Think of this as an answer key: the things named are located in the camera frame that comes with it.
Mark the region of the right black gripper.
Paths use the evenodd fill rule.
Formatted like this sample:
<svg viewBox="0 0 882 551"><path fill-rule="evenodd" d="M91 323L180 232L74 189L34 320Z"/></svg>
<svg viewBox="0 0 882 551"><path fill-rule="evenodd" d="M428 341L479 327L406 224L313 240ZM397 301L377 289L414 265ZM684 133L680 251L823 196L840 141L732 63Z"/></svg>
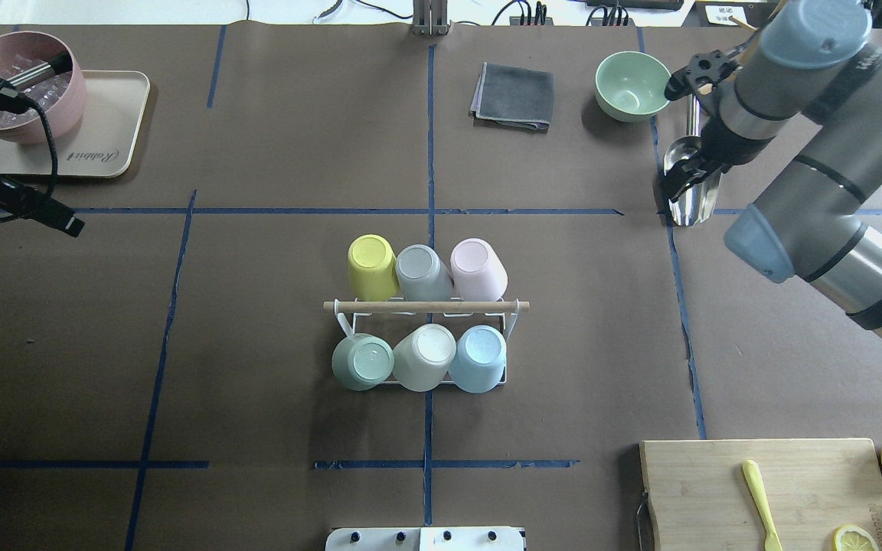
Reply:
<svg viewBox="0 0 882 551"><path fill-rule="evenodd" d="M701 129L701 147L669 151L659 188L665 199L677 201L688 189L703 184L721 170L750 163L756 157L756 140L736 135L724 120L711 116Z"/></svg>

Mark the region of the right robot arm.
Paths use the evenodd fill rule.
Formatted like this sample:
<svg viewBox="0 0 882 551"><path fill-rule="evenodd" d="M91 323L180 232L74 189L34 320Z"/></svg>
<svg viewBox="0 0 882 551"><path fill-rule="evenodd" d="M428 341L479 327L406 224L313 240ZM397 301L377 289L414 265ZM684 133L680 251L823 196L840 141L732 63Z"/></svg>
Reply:
<svg viewBox="0 0 882 551"><path fill-rule="evenodd" d="M668 78L675 101L710 84L697 151L662 178L677 201L750 163L795 115L818 125L724 235L771 282L805 280L882 339L882 234L857 211L882 186L882 49L861 1L789 1L746 50L693 56Z"/></svg>

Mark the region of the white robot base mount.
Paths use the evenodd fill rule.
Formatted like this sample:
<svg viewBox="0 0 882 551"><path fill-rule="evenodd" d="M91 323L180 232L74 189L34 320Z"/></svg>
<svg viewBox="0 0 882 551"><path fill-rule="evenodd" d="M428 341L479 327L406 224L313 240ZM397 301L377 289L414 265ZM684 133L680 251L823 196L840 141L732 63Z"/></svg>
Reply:
<svg viewBox="0 0 882 551"><path fill-rule="evenodd" d="M521 527L340 527L325 550L525 550Z"/></svg>

